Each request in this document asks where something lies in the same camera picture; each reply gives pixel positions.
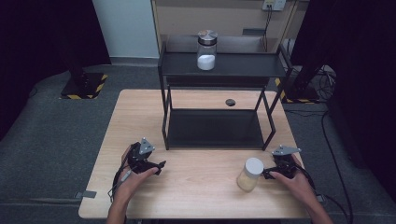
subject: wooden table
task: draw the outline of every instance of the wooden table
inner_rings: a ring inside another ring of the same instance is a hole
[[[174,107],[251,108],[257,91],[172,91]],[[266,93],[269,103],[274,92]],[[228,107],[225,101],[235,99]],[[258,111],[262,135],[269,132],[265,109]],[[146,137],[156,147],[148,158],[166,161],[160,175],[150,177],[130,201],[128,218],[302,218],[304,208],[290,192],[273,179],[260,177],[257,187],[245,193],[236,185],[246,159],[256,157],[266,168],[275,166],[271,151],[279,145],[296,147],[281,103],[273,112],[276,134],[265,151],[251,148],[165,150],[161,127],[163,104],[159,90],[124,90],[120,93],[106,136],[93,167],[87,190],[94,199],[84,198],[79,215],[106,218],[111,205],[107,192],[129,145]]]

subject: lower shelf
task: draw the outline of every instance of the lower shelf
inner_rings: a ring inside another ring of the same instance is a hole
[[[255,147],[264,142],[255,110],[174,109],[169,147]]]

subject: gray carpet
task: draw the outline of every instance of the gray carpet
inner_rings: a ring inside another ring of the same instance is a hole
[[[156,67],[94,66],[89,72],[108,75],[94,100],[61,100],[68,73],[37,83],[21,115],[0,142],[0,223],[104,223],[78,216],[76,204],[5,202],[8,199],[72,199],[88,184],[121,90],[159,89]],[[283,105],[287,110],[325,111],[325,104]],[[287,112],[307,171],[319,192],[332,196],[348,211],[340,179],[321,128],[321,114]],[[354,167],[343,144],[325,117],[325,130],[339,164],[353,206],[354,223],[396,223],[396,204],[370,170]],[[325,206],[335,223],[346,223],[341,210]],[[283,224],[309,220],[281,220]]]

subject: jar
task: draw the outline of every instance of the jar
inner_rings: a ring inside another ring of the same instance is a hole
[[[197,65],[200,69],[210,70],[215,67],[217,43],[216,32],[203,30],[198,33]]]
[[[239,188],[246,192],[251,192],[256,187],[263,170],[264,164],[262,164],[262,161],[257,158],[247,159],[244,169],[236,179]]]

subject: yellow and black hazard tape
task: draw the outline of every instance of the yellow and black hazard tape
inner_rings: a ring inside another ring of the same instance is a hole
[[[70,94],[70,95],[62,95],[61,99],[71,99],[71,100],[81,100],[81,99],[95,99],[100,91],[102,90],[103,86],[105,85],[105,81],[107,79],[107,75],[103,75],[99,85],[96,88],[96,92],[90,95],[84,94]]]
[[[275,79],[275,84],[279,88],[280,79]],[[280,100],[283,104],[317,104],[319,101],[317,99],[289,99],[285,91],[282,90],[280,93]]]

